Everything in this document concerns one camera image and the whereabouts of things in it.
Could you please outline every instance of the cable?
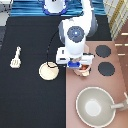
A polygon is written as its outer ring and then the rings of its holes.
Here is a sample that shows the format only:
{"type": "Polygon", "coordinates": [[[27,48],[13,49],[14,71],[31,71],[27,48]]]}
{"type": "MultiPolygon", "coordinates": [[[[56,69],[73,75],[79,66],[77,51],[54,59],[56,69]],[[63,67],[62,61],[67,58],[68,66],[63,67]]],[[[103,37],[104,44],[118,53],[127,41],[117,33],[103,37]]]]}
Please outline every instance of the cable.
{"type": "Polygon", "coordinates": [[[10,4],[9,4],[9,10],[11,10],[11,3],[12,3],[12,0],[10,1],[10,4]]]}
{"type": "Polygon", "coordinates": [[[55,68],[55,67],[58,67],[58,66],[50,67],[49,64],[48,64],[48,53],[49,53],[49,48],[50,48],[50,45],[51,45],[51,43],[52,43],[53,38],[55,37],[55,35],[56,35],[58,32],[59,32],[59,30],[57,30],[57,31],[53,34],[53,36],[52,36],[52,38],[51,38],[51,40],[50,40],[50,43],[49,43],[49,45],[48,45],[48,49],[47,49],[47,65],[48,65],[49,68],[55,68]]]}
{"type": "MultiPolygon", "coordinates": [[[[9,11],[9,10],[11,10],[11,9],[7,9],[7,10],[4,10],[4,11],[1,11],[0,13],[2,13],[2,12],[5,12],[5,11],[9,11]]],[[[8,13],[8,12],[7,12],[8,13]]],[[[8,14],[9,15],[9,14],[8,14]]],[[[10,15],[9,15],[10,16],[10,15]]]]}
{"type": "Polygon", "coordinates": [[[5,11],[6,10],[5,4],[3,4],[1,1],[0,1],[0,3],[4,6],[4,11],[5,11]]]}
{"type": "Polygon", "coordinates": [[[49,45],[48,45],[48,49],[47,49],[47,66],[49,67],[49,68],[56,68],[56,67],[62,67],[63,65],[58,65],[58,66],[54,66],[54,67],[51,67],[51,66],[49,66],[49,64],[48,64],[48,54],[49,54],[49,48],[50,48],[50,46],[51,46],[51,43],[52,43],[52,41],[53,41],[53,38],[55,37],[55,35],[57,34],[59,32],[59,30],[57,30],[54,34],[53,34],[53,36],[52,36],[52,38],[51,38],[51,40],[50,40],[50,43],[49,43],[49,45]]]}

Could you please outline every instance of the black burner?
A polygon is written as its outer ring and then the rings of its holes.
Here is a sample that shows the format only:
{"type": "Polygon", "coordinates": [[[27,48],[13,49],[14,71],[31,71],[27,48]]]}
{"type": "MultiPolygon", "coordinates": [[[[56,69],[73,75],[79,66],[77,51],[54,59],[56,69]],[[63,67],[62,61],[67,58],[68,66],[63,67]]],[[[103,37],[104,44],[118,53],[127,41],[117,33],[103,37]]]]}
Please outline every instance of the black burner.
{"type": "Polygon", "coordinates": [[[108,57],[111,54],[111,49],[106,45],[99,45],[96,48],[96,54],[100,57],[108,57]]]}
{"type": "Polygon", "coordinates": [[[98,70],[103,76],[112,76],[115,72],[114,66],[109,62],[101,62],[98,66],[98,70]]]}

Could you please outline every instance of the black table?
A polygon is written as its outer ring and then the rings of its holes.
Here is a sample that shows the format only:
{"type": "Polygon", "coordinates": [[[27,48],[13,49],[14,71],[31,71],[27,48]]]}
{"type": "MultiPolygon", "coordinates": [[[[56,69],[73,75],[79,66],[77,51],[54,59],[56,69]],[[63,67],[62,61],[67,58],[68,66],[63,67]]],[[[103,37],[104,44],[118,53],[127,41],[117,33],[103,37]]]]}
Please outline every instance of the black table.
{"type": "MultiPolygon", "coordinates": [[[[45,81],[39,67],[46,62],[47,46],[65,17],[9,18],[0,51],[0,128],[66,128],[66,69],[45,81]],[[21,47],[21,67],[12,69],[11,59],[21,47]]],[[[50,47],[55,62],[58,34],[50,47]]]]}

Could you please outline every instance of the white robot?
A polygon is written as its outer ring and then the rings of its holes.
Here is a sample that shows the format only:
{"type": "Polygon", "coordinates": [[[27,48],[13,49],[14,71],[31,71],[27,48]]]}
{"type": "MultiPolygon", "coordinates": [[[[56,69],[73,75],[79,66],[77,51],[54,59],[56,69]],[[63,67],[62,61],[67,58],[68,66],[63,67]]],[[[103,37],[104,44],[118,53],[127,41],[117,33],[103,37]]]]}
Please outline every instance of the white robot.
{"type": "Polygon", "coordinates": [[[62,15],[67,11],[68,0],[44,0],[44,13],[47,15],[62,15]]]}
{"type": "Polygon", "coordinates": [[[56,63],[72,69],[82,65],[91,65],[93,54],[84,54],[86,37],[97,31],[97,20],[90,0],[81,0],[83,16],[62,20],[59,24],[59,36],[65,47],[56,54],[56,63]]]}

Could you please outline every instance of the pink countertop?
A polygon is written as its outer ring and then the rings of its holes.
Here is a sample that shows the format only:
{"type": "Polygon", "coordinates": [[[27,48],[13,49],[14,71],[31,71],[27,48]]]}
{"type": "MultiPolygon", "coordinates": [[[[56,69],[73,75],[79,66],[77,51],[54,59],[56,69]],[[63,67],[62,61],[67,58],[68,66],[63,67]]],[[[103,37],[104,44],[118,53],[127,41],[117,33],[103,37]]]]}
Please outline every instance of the pink countertop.
{"type": "MultiPolygon", "coordinates": [[[[115,103],[125,100],[126,87],[117,55],[114,41],[87,41],[90,53],[95,55],[91,73],[87,77],[77,76],[73,70],[66,69],[66,128],[90,128],[81,121],[76,112],[76,98],[80,91],[86,87],[100,87],[106,90],[114,99],[115,103]],[[101,58],[96,55],[98,45],[107,45],[111,48],[111,55],[101,58]],[[112,76],[102,76],[98,71],[98,65],[103,62],[111,62],[115,67],[112,76]]],[[[116,112],[113,122],[106,128],[128,128],[128,111],[116,112]]]]}

